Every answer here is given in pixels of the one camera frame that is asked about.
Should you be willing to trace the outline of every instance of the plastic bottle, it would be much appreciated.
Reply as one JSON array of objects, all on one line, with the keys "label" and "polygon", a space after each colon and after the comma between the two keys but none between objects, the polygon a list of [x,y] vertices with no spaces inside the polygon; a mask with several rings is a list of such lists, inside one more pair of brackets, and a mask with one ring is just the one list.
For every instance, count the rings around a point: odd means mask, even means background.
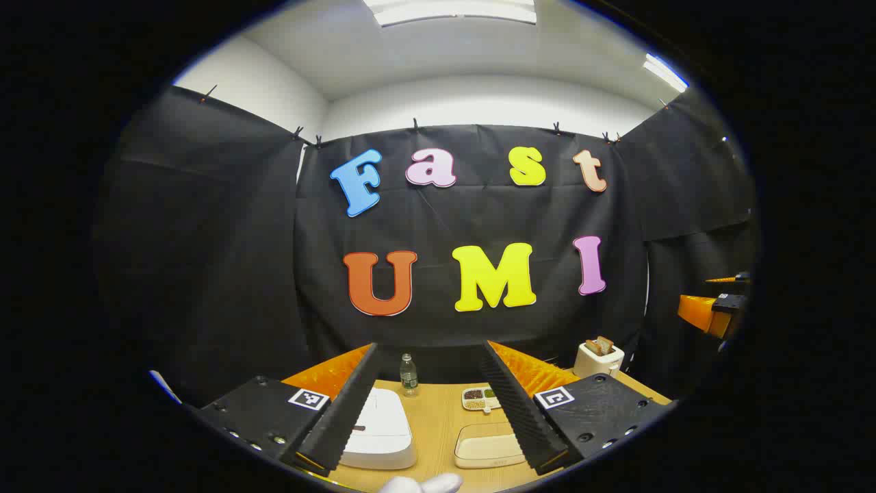
[{"label": "plastic bottle", "polygon": [[417,395],[417,367],[411,361],[411,355],[404,353],[401,355],[401,386],[405,390],[405,396],[414,397]]}]

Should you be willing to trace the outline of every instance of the black fabric curtain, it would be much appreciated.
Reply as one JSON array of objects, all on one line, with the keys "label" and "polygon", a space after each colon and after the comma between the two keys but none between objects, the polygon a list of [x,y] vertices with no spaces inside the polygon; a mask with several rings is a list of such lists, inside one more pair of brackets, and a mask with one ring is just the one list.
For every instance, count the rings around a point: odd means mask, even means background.
[{"label": "black fabric curtain", "polygon": [[750,217],[753,181],[735,136],[701,92],[686,90],[615,147],[630,176],[645,241],[712,231]]},{"label": "black fabric curtain", "polygon": [[750,271],[757,254],[754,187],[735,136],[688,89],[616,145],[645,240],[649,293],[632,376],[671,398],[689,395],[721,340],[678,317],[680,295]]},{"label": "black fabric curtain", "polygon": [[[750,181],[735,138],[692,89],[612,144],[493,125],[337,139],[307,148],[297,187],[300,140],[200,99],[170,88],[130,125],[106,168],[94,228],[117,330],[145,346],[149,367],[194,405],[254,375],[285,378],[372,341],[385,351],[381,378],[396,380],[399,356],[410,352],[423,382],[478,382],[484,339],[568,368],[576,347],[597,335],[627,352],[624,370],[679,397],[719,341],[677,317],[678,296],[752,265]],[[542,185],[512,181],[508,154],[517,146],[539,150]],[[453,155],[452,186],[406,179],[412,154],[425,148]],[[371,187],[380,201],[351,218],[329,174],[369,149],[382,155]],[[572,161],[584,149],[600,161],[603,192],[588,188]],[[582,236],[601,239],[606,283],[584,297],[572,245]],[[481,247],[496,266],[517,242],[533,248],[536,303],[456,311],[452,251]],[[386,255],[399,250],[418,255],[412,302],[394,317],[363,314],[350,301],[343,256],[376,254],[374,295],[388,298]]]},{"label": "black fabric curtain", "polygon": [[[535,147],[547,173],[540,186],[518,186],[508,154]],[[438,147],[452,153],[456,183],[448,188],[413,185],[405,171],[412,154]],[[375,149],[379,202],[354,218],[333,169]],[[588,149],[601,161],[607,189],[584,184],[572,161]],[[626,172],[602,139],[514,126],[449,125],[357,135],[308,147],[298,184],[295,279],[308,343],[317,360],[371,341],[385,345],[382,378],[399,378],[400,354],[410,352],[422,382],[480,382],[479,345],[485,339],[568,368],[585,339],[604,335],[634,351],[646,290],[646,256]],[[572,241],[598,236],[603,292],[582,297],[579,253]],[[483,248],[494,266],[513,242],[532,245],[531,306],[457,312],[460,265],[457,247]],[[393,293],[386,254],[411,250],[413,301],[394,317],[369,317],[350,302],[343,256],[375,253],[374,294]]]},{"label": "black fabric curtain", "polygon": [[651,282],[631,376],[669,398],[690,395],[722,340],[678,316],[679,295],[708,296],[704,280],[751,270],[757,244],[752,221],[646,243]]},{"label": "black fabric curtain", "polygon": [[107,315],[194,405],[314,364],[293,279],[301,141],[200,99],[170,88],[129,125],[93,231]]}]

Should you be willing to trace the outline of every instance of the white box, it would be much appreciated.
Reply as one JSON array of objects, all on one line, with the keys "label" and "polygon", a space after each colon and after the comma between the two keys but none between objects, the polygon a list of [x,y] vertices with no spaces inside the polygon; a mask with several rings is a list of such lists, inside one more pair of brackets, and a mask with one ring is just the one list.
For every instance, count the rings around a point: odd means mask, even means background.
[{"label": "white box", "polygon": [[399,395],[388,389],[371,389],[341,463],[353,468],[404,469],[416,461],[411,427]]},{"label": "white box", "polygon": [[597,373],[606,373],[614,376],[624,362],[624,352],[620,347],[612,347],[613,351],[605,356],[596,356],[583,343],[578,347],[578,355],[575,357],[575,366],[572,373],[581,378],[587,378]]}]

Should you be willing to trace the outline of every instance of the blue letter f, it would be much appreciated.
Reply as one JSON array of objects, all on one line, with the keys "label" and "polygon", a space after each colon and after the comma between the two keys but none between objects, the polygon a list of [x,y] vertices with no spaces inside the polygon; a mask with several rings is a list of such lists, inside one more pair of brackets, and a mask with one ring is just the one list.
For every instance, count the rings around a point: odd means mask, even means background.
[{"label": "blue letter f", "polygon": [[[350,207],[347,208],[347,215],[351,218],[367,211],[374,207],[380,200],[380,195],[377,192],[370,192],[365,188],[368,183],[372,187],[377,187],[380,184],[380,175],[378,171],[368,163],[378,163],[382,156],[374,149],[359,154],[345,164],[335,168],[329,175],[333,180],[341,183],[343,194],[347,196],[347,202]],[[362,174],[359,174],[358,167],[362,166]]]}]

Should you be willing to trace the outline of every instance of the beige tray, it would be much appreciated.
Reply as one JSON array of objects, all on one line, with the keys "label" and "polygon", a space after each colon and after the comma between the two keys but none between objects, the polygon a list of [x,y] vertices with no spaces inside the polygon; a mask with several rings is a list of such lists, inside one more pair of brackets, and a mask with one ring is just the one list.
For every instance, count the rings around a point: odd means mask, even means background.
[{"label": "beige tray", "polygon": [[456,439],[454,462],[459,468],[499,468],[525,460],[507,421],[464,426]]}]

